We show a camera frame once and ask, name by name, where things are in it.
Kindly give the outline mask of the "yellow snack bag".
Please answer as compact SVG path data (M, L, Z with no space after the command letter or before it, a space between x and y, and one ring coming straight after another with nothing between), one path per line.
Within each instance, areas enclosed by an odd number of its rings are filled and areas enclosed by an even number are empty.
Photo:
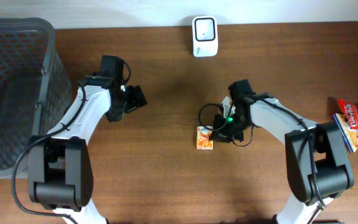
M333 120L339 127L348 151L351 154L355 153L358 150L358 129L351 129L342 114L334 114Z

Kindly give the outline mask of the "orange tissue pack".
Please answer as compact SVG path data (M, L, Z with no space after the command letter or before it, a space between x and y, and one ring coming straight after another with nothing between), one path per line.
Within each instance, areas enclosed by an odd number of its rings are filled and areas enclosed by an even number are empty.
M198 150L213 150L213 140L209 138L212 131L203 126L198 126L196 129L196 148Z

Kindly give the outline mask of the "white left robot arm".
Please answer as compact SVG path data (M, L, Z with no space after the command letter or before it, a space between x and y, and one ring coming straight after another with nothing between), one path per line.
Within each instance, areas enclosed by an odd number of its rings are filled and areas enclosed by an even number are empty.
M98 71L80 80L74 102L44 136L32 136L27 157L28 192L46 217L66 223L107 223L91 196L94 177L88 144L101 118L110 123L147 104L140 86L123 75L122 58L104 55Z

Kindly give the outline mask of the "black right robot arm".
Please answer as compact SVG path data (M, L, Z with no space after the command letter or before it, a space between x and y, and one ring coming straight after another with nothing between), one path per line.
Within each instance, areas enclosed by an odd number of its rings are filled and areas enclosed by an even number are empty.
M285 146L291 195L273 223L313 223L353 187L354 174L336 123L306 119L273 95L254 92L248 80L232 83L228 91L209 128L211 140L242 147L246 129L262 128Z

